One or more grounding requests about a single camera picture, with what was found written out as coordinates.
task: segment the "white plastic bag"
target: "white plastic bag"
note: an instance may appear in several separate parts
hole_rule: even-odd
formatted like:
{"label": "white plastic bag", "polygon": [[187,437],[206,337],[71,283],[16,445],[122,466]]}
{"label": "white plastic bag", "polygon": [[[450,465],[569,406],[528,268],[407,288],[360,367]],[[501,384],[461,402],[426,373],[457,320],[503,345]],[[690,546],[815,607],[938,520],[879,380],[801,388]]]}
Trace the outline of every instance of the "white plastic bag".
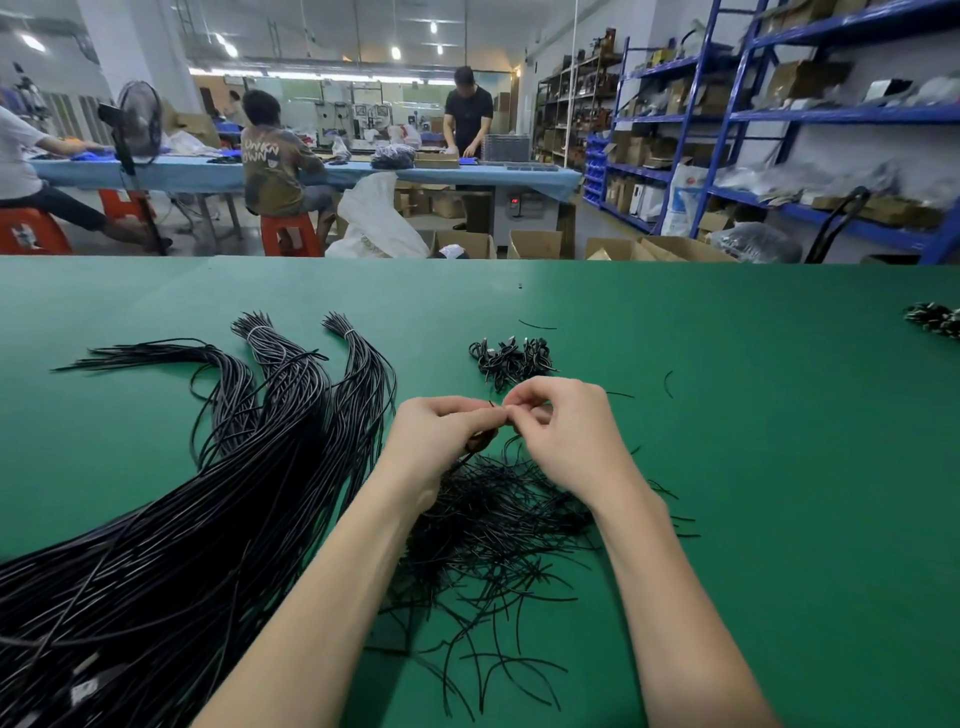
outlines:
{"label": "white plastic bag", "polygon": [[347,234],[326,249],[330,257],[427,257],[420,234],[394,209],[396,174],[377,172],[344,192],[337,214]]}

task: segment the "white shirt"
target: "white shirt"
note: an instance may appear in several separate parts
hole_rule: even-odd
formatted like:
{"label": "white shirt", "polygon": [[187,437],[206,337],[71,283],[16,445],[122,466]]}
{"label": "white shirt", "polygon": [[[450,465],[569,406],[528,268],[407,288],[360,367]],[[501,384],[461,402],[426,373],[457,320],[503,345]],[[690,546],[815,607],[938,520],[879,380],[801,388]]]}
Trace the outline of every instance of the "white shirt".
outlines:
{"label": "white shirt", "polygon": [[47,134],[0,107],[0,200],[17,200],[39,192],[43,182],[23,158],[23,147],[33,147]]}

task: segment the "blue metal shelving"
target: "blue metal shelving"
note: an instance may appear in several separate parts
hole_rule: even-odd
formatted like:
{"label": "blue metal shelving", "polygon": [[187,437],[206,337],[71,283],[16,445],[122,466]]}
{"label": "blue metal shelving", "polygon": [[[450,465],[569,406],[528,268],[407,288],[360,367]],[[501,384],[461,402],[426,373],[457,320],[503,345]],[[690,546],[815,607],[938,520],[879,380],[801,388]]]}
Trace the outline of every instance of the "blue metal shelving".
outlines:
{"label": "blue metal shelving", "polygon": [[[786,0],[777,0],[778,4],[785,4]],[[737,157],[747,136],[751,122],[773,121],[786,122],[786,132],[782,138],[777,163],[786,161],[792,145],[796,141],[797,133],[802,124],[957,124],[960,125],[960,104],[943,104],[937,106],[920,107],[890,107],[880,108],[862,105],[843,109],[772,109],[772,110],[741,110],[736,107],[737,99],[747,96],[756,96],[766,73],[771,65],[777,62],[774,48],[777,45],[796,45],[817,48],[815,58],[822,60],[830,51],[864,44],[876,44],[899,38],[919,36],[924,34],[940,33],[952,28],[960,27],[960,0],[893,0],[883,5],[868,8],[864,11],[831,17],[818,22],[810,23],[799,28],[766,36],[758,36],[759,22],[751,22],[744,38],[743,53],[739,56],[722,56],[713,52],[716,46],[712,43],[713,30],[717,16],[725,12],[738,12],[721,8],[722,0],[713,0],[707,23],[707,33],[704,43],[705,53],[696,58],[671,61],[653,68],[644,68],[627,73],[628,52],[645,51],[645,48],[630,48],[627,38],[627,47],[624,52],[621,69],[621,83],[617,90],[616,109],[620,109],[623,82],[629,79],[660,79],[663,83],[693,75],[689,98],[695,98],[701,78],[705,73],[722,71],[736,67],[736,76],[733,82],[733,92],[722,117],[698,116],[692,112],[693,104],[687,104],[686,113],[669,116],[639,116],[621,117],[617,121],[644,123],[644,124],[681,124],[677,156],[674,158],[673,169],[676,169],[683,151],[689,127],[691,124],[704,122],[719,122],[720,130],[716,145],[710,160],[705,187],[709,195],[716,195],[727,200],[736,201],[745,205],[766,207],[754,195],[741,190],[732,190],[714,185],[717,170],[720,166],[723,150],[732,144],[729,154],[729,164],[736,164]],[[756,14],[764,12],[768,0],[757,0]],[[748,94],[741,93],[748,76],[748,72],[756,70],[751,89]],[[639,177],[670,183],[672,170],[650,170],[630,167],[626,164],[607,164],[608,173],[611,171],[637,175]],[[606,192],[606,177],[603,192]],[[702,195],[693,219],[694,230],[700,224],[707,206],[709,195]],[[664,200],[664,208],[660,215],[662,220],[666,213],[668,200]],[[630,216],[621,215],[605,204],[600,205],[620,219]],[[798,220],[812,224],[822,224],[828,214],[810,207],[790,204],[778,207],[784,214]],[[644,230],[649,227],[637,221],[636,218],[626,220],[635,227]],[[657,225],[653,231],[659,231]],[[845,230],[846,234],[871,240],[899,251],[920,253],[921,263],[938,263],[943,261],[949,253],[960,246],[960,200],[947,213],[943,225],[936,231],[909,231],[887,228],[866,220],[854,220]]]}

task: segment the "man in black t-shirt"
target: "man in black t-shirt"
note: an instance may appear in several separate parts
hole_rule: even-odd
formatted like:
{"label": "man in black t-shirt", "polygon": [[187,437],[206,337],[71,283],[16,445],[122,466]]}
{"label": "man in black t-shirt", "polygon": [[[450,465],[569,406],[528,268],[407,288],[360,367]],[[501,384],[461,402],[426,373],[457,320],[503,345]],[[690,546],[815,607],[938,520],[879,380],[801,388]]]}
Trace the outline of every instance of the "man in black t-shirt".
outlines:
{"label": "man in black t-shirt", "polygon": [[468,65],[458,68],[453,80],[457,89],[446,97],[444,111],[446,146],[461,157],[479,157],[493,123],[493,97],[476,84]]}

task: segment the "standing fan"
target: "standing fan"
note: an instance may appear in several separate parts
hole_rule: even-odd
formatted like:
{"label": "standing fan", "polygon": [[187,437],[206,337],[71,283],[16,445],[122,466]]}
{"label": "standing fan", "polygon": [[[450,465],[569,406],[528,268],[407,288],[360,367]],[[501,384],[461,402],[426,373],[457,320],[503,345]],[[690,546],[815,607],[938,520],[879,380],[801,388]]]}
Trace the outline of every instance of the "standing fan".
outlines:
{"label": "standing fan", "polygon": [[[153,164],[159,155],[162,132],[161,114],[160,97],[145,81],[131,81],[125,85],[120,90],[118,106],[101,104],[97,108],[97,116],[113,131],[117,160],[137,192],[144,190],[140,188],[140,183],[137,181],[133,158],[140,158],[139,163],[146,166]],[[147,230],[150,231],[157,252],[160,255],[167,255],[167,249],[160,238],[160,231],[156,228],[146,195],[135,195],[135,197],[143,213],[143,219],[147,221]]]}

